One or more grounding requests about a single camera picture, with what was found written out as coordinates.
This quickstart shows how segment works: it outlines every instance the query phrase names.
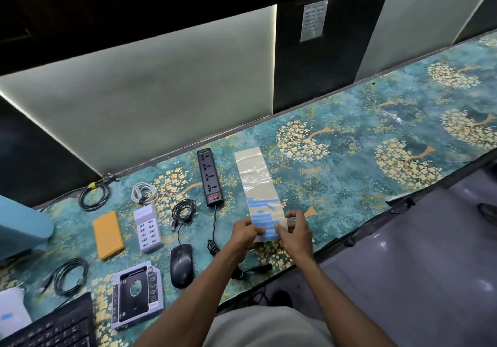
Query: power socket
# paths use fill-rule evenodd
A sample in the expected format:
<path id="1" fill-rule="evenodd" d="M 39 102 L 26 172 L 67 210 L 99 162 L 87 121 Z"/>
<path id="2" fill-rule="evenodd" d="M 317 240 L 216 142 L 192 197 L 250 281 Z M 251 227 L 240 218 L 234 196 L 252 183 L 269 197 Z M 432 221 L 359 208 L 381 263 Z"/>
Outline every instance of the power socket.
<path id="1" fill-rule="evenodd" d="M 207 148 L 197 151 L 197 159 L 202 183 L 204 184 L 205 203 L 208 207 L 214 207 L 216 204 L 223 203 L 223 192 L 219 184 L 212 150 Z"/>
<path id="2" fill-rule="evenodd" d="M 162 237 L 157 224 L 157 212 L 151 203 L 133 212 L 140 251 L 143 253 L 162 245 Z"/>

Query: gray floor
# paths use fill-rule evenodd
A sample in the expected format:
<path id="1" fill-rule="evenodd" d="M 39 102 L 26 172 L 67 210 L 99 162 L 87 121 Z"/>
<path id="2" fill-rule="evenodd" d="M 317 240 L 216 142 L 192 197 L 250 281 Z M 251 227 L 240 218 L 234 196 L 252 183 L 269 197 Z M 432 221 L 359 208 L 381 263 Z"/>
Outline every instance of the gray floor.
<path id="1" fill-rule="evenodd" d="M 497 345 L 497 227 L 476 205 L 497 205 L 497 182 L 479 170 L 438 188 L 321 264 L 400 346 Z M 322 319 L 298 270 L 270 283 Z"/>

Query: desk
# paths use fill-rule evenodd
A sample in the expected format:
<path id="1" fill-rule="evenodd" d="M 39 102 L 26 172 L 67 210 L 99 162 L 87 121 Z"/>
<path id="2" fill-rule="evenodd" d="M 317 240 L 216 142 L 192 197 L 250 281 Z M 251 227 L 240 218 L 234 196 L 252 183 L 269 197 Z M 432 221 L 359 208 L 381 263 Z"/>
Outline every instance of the desk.
<path id="1" fill-rule="evenodd" d="M 218 211 L 216 241 L 223 246 L 233 222 L 249 213 L 236 151 L 261 148 L 285 210 L 306 212 L 319 250 L 383 212 L 387 198 L 429 186 L 497 147 L 496 61 L 493 33 L 207 144 L 226 197 Z M 162 271 L 165 306 L 171 305 L 180 291 L 172 287 L 169 274 L 170 252 L 177 245 L 169 225 L 172 207 L 184 197 L 198 203 L 192 225 L 181 230 L 181 241 L 193 245 L 195 274 L 212 259 L 206 244 L 213 210 L 205 206 L 195 152 L 112 183 L 109 201 L 95 212 L 82 212 L 75 199 L 54 205 L 47 211 L 55 222 L 48 251 L 4 269 L 0 290 L 26 288 L 27 309 L 39 318 L 61 303 L 52 289 L 38 296 L 42 280 L 69 258 L 84 257 L 90 263 L 84 290 L 95 300 L 97 338 L 102 345 L 126 347 L 152 321 L 110 332 L 111 275 L 151 259 Z M 140 253 L 133 221 L 138 206 L 130 192 L 138 181 L 162 192 L 156 206 L 165 246 L 150 255 Z M 117 211 L 126 249 L 100 262 L 91 223 L 111 210 Z M 249 253 L 243 265 L 261 259 L 272 262 L 273 271 L 231 280 L 221 302 L 291 264 L 276 242 Z"/>

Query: black computer mouse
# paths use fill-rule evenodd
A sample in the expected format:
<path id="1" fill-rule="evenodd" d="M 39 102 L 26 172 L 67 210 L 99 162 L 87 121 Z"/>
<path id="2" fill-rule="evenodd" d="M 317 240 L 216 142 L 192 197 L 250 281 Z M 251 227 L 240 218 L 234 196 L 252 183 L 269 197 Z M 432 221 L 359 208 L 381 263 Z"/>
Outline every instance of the black computer mouse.
<path id="1" fill-rule="evenodd" d="M 191 245 L 184 243 L 171 250 L 171 283 L 176 288 L 186 288 L 193 281 L 193 256 Z"/>

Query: black keyboard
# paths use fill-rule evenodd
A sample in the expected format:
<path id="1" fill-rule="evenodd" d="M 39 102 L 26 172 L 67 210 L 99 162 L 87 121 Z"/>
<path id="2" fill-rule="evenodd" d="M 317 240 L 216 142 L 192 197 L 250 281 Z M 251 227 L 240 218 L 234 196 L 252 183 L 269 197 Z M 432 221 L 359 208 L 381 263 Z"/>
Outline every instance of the black keyboard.
<path id="1" fill-rule="evenodd" d="M 85 293 L 2 339 L 0 347 L 96 347 L 91 294 Z"/>

